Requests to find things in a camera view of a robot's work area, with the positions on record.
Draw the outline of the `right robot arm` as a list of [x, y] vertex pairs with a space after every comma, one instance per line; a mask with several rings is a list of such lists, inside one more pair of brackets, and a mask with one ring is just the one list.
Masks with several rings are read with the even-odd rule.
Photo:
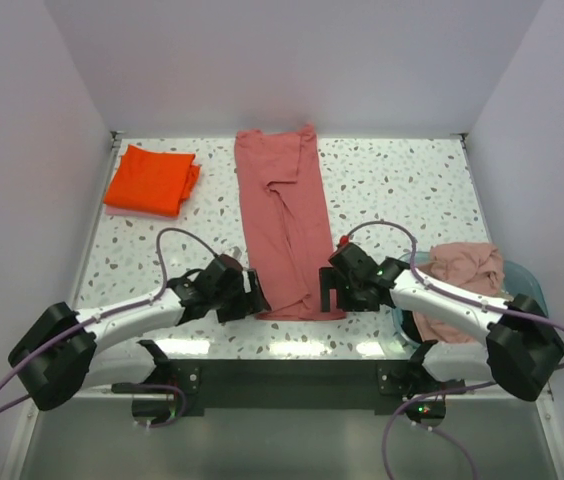
[[470, 337], [468, 343], [419, 344], [404, 369], [418, 392], [453, 382], [492, 382], [532, 402], [564, 357], [564, 342], [528, 296], [507, 301], [478, 295], [395, 258], [376, 262], [354, 243], [341, 245], [328, 262], [319, 271], [322, 311], [377, 312], [386, 306], [440, 320]]

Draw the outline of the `dusty red t shirt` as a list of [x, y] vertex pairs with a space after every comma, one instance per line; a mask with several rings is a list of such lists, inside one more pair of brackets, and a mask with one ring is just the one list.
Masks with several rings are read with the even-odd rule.
[[333, 252], [317, 135], [295, 132], [236, 135], [234, 158], [249, 265], [271, 310], [262, 320], [331, 321], [321, 310], [319, 270]]

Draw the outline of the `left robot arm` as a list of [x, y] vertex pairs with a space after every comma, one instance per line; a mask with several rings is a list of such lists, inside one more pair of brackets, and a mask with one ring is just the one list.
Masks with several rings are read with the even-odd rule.
[[174, 378], [167, 354], [147, 334], [215, 312], [221, 323], [270, 311], [255, 270], [222, 254], [204, 269], [167, 280], [148, 294], [108, 307], [48, 307], [8, 356], [41, 411], [84, 388], [138, 384], [162, 390]]

